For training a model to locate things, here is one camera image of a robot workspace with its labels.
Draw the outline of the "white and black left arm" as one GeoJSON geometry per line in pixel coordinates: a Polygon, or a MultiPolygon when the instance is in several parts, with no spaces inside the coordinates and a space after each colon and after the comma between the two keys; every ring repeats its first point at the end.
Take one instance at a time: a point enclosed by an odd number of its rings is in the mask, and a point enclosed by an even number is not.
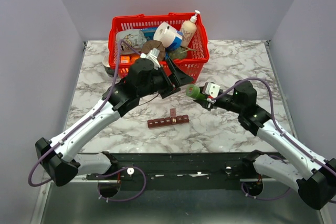
{"type": "Polygon", "coordinates": [[[116,175],[117,161],[111,154],[79,152],[105,127],[137,107],[141,98],[154,93],[166,98],[194,81],[171,60],[167,65],[170,75],[151,59],[137,59],[128,75],[109,88],[84,117],[51,140],[41,138],[36,142],[39,163],[57,186],[69,183],[77,175],[100,174],[104,179],[116,175]]]}

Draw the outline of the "brown weekly pill organizer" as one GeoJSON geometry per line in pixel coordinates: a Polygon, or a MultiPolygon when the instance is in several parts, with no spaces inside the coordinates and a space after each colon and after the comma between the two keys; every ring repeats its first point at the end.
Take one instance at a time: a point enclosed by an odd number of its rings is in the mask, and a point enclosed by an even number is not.
{"type": "Polygon", "coordinates": [[[172,126],[172,125],[180,125],[180,124],[186,124],[189,123],[189,117],[187,114],[183,115],[177,115],[176,109],[172,108],[170,109],[170,116],[165,118],[158,118],[158,119],[150,119],[147,120],[147,126],[149,129],[154,129],[158,127],[166,127],[166,126],[172,126]]]}

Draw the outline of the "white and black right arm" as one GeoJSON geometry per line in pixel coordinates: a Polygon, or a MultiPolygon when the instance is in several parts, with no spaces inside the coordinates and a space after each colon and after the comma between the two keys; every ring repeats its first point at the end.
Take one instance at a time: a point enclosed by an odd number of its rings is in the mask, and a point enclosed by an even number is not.
{"type": "Polygon", "coordinates": [[[326,159],[288,133],[268,112],[257,104],[257,91],[247,78],[224,91],[212,82],[196,89],[195,100],[203,108],[237,113],[240,125],[271,145],[285,160],[254,151],[241,165],[249,178],[257,174],[273,178],[298,193],[315,210],[322,209],[335,197],[335,159],[326,159]]]}

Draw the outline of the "green pill bottle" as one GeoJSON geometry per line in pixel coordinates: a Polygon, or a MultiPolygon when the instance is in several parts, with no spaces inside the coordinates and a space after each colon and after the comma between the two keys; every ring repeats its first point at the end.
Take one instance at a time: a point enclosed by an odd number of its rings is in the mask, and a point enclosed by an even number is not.
{"type": "Polygon", "coordinates": [[[198,87],[194,84],[190,84],[190,85],[187,86],[185,94],[189,98],[191,98],[193,100],[197,100],[197,101],[204,101],[206,99],[206,96],[201,93],[200,87],[198,87]]]}

